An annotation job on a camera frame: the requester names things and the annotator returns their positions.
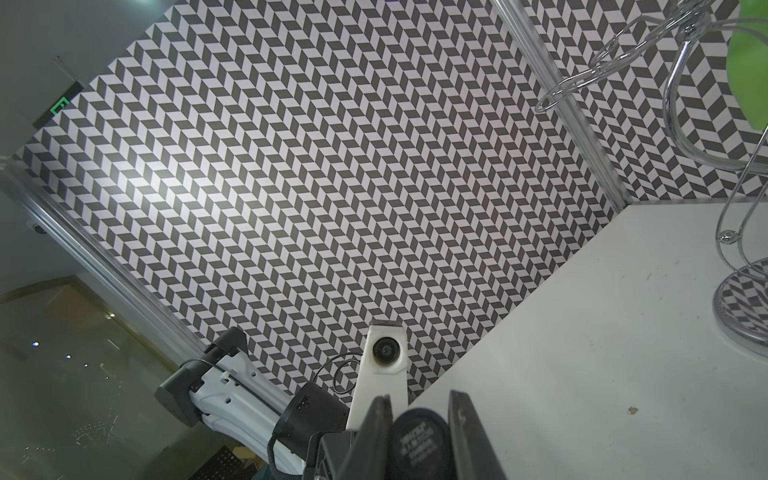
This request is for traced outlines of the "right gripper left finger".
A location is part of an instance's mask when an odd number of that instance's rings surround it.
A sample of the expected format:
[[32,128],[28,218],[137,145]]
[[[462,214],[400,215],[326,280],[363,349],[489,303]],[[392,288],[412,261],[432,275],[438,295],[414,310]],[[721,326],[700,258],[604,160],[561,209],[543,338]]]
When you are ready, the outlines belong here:
[[377,396],[355,434],[336,479],[383,480],[386,478],[389,431],[393,424],[391,401]]

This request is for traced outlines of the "black lipstick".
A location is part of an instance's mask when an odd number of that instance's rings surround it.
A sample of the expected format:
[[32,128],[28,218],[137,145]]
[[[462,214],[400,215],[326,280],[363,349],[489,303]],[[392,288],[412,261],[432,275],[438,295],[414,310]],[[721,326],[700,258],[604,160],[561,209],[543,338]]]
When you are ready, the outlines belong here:
[[437,413],[407,410],[389,430],[387,479],[455,479],[450,429]]

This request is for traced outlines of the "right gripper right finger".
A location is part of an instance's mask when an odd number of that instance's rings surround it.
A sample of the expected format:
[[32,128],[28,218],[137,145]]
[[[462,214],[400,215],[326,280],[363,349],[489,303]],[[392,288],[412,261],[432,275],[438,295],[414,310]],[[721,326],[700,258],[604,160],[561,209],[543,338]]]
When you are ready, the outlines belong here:
[[467,393],[457,390],[450,392],[448,425],[457,479],[507,479]]

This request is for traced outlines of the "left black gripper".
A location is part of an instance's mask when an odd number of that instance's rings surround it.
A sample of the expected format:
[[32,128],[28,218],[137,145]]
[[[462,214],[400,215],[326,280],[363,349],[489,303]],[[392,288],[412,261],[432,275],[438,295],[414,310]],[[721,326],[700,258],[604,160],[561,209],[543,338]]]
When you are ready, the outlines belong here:
[[314,434],[309,442],[302,479],[358,479],[354,473],[342,475],[356,436],[356,430]]

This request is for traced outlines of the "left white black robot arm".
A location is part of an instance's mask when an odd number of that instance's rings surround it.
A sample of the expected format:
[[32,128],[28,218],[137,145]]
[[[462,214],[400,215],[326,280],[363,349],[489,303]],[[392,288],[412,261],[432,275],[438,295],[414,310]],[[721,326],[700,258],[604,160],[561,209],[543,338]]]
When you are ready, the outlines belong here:
[[155,399],[183,424],[203,423],[251,449],[274,479],[310,479],[304,469],[319,437],[343,431],[349,408],[314,381],[288,402],[269,400],[246,348],[241,328],[226,330],[162,382]]

